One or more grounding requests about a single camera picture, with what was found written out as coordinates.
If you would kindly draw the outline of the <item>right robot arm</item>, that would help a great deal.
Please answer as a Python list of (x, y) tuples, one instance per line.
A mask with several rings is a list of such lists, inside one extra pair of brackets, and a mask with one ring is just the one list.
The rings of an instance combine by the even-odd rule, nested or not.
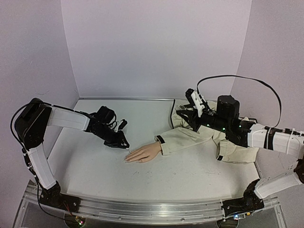
[(277, 129), (258, 124), (255, 119), (239, 117), (239, 101), (230, 95), (218, 97), (216, 109), (196, 91), (187, 97), (188, 104), (180, 105), (176, 113), (192, 130), (204, 126), (224, 133), (224, 146), (239, 146), (241, 150), (277, 152), (294, 157), (297, 162), (272, 178), (254, 182), (250, 189), (253, 195), (264, 199), (269, 195), (301, 185), (304, 182), (304, 133), (295, 129)]

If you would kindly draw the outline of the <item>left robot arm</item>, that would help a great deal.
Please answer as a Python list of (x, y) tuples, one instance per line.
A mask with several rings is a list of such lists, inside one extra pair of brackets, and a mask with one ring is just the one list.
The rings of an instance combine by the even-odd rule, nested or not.
[(39, 185), (48, 190), (45, 199), (55, 208), (64, 204), (64, 196), (52, 189), (58, 182), (48, 163), (45, 137), (52, 127), (67, 128), (90, 133), (103, 140), (110, 148), (129, 149), (123, 132), (127, 121), (117, 120), (114, 110), (101, 106), (93, 113), (73, 110), (33, 98), (20, 107), (10, 120), (10, 131), (21, 145), (28, 169)]

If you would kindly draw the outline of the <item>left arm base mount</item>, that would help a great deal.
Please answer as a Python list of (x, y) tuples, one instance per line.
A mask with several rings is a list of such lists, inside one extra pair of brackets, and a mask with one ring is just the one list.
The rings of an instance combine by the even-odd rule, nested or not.
[(38, 195), (38, 203), (56, 209), (66, 210), (70, 213), (79, 211), (81, 199), (76, 196), (61, 193), (61, 187), (58, 182), (50, 189), (45, 189), (38, 181), (41, 193)]

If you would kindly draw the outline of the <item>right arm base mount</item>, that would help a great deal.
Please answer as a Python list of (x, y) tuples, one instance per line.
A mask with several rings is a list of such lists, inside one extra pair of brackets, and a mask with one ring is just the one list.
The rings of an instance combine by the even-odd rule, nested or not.
[(224, 218), (248, 212), (251, 213), (264, 208), (263, 199), (260, 199), (254, 192), (259, 180), (254, 180), (248, 185), (243, 193), (243, 197), (228, 199), (222, 202), (221, 208), (224, 210)]

